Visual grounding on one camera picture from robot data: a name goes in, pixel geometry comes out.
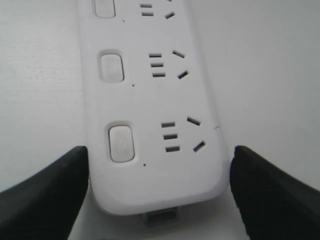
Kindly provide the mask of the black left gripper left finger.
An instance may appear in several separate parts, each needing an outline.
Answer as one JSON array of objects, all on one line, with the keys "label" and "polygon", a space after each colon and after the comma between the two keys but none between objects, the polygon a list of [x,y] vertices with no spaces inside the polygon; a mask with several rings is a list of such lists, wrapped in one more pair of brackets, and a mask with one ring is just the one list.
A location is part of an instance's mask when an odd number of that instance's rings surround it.
[{"label": "black left gripper left finger", "polygon": [[0,193],[2,240],[67,240],[89,186],[89,158],[76,146]]}]

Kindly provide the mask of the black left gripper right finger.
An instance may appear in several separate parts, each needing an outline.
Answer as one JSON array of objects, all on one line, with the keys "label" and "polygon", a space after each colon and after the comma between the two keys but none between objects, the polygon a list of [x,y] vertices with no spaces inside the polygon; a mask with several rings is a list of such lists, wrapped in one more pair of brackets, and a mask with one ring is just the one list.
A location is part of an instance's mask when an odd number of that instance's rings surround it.
[{"label": "black left gripper right finger", "polygon": [[251,150],[235,147],[230,188],[251,240],[318,240],[320,192]]}]

